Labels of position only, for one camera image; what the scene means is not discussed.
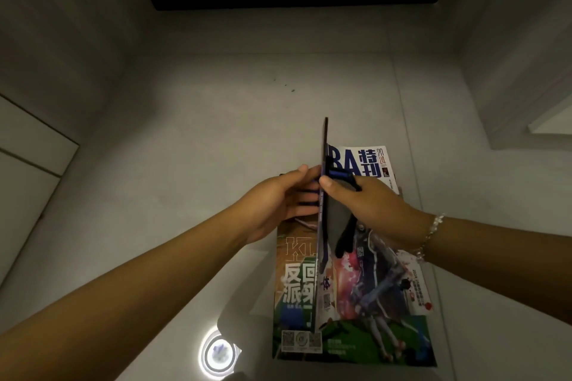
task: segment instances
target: magazine cover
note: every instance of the magazine cover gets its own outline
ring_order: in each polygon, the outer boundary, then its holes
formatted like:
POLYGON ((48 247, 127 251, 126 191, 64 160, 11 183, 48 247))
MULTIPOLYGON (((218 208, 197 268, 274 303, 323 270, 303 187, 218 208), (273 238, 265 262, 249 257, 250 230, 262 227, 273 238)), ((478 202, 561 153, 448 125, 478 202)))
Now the magazine cover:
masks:
MULTIPOLYGON (((323 174, 345 182, 337 172, 375 176, 399 194, 385 146, 325 144, 324 151, 323 174)), ((432 305, 415 256, 394 252, 343 205, 326 200, 318 217, 278 227, 273 357, 436 366, 425 319, 432 305), (342 237, 350 244, 340 252, 342 237)))

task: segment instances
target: silver bracelet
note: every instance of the silver bracelet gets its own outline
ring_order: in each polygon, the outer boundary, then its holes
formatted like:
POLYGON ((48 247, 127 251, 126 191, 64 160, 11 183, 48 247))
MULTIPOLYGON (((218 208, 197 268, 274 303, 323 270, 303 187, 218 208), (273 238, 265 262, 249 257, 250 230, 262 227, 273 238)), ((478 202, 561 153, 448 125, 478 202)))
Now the silver bracelet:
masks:
POLYGON ((433 234, 437 232, 439 225, 443 222, 443 217, 445 217, 445 214, 435 216, 435 219, 433 220, 433 224, 431 225, 431 228, 429 229, 429 233, 425 237, 425 240, 423 240, 423 242, 421 243, 421 247, 419 247, 415 251, 415 257, 417 258, 417 261, 419 263, 425 262, 425 246, 427 245, 427 243, 429 242, 429 240, 431 239, 433 234))

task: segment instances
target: person's left hand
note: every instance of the person's left hand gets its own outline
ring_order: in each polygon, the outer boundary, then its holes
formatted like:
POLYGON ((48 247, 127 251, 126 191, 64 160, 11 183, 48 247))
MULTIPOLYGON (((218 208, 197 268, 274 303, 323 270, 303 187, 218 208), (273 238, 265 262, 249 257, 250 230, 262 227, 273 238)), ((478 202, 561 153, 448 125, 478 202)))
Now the person's left hand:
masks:
POLYGON ((264 238, 282 220, 316 214, 318 207, 299 203, 318 201, 317 193, 301 190, 319 189, 319 184, 314 181, 319 175, 319 165, 308 169, 303 164, 297 170, 256 184, 241 197, 233 208, 236 209, 240 222, 245 224, 246 243, 264 238))

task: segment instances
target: fingernail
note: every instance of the fingernail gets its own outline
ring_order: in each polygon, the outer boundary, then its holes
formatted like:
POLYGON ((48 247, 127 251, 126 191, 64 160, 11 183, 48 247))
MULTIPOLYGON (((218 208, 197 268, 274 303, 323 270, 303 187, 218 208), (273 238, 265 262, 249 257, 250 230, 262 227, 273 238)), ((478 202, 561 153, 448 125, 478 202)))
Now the fingernail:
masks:
POLYGON ((332 185, 332 179, 329 176, 324 175, 320 178, 320 185, 322 187, 329 187, 332 185))

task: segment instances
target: person's right hand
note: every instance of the person's right hand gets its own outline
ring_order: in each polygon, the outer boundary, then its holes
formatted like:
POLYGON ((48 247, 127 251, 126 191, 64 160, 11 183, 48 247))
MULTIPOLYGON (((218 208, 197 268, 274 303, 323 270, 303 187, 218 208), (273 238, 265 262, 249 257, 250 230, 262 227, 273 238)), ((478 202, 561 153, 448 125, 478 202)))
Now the person's right hand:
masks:
POLYGON ((356 182, 362 191, 348 190, 328 176, 320 178, 320 185, 329 196, 347 206, 390 247, 409 252, 419 248, 429 233, 433 216, 406 204, 377 178, 356 176, 356 182))

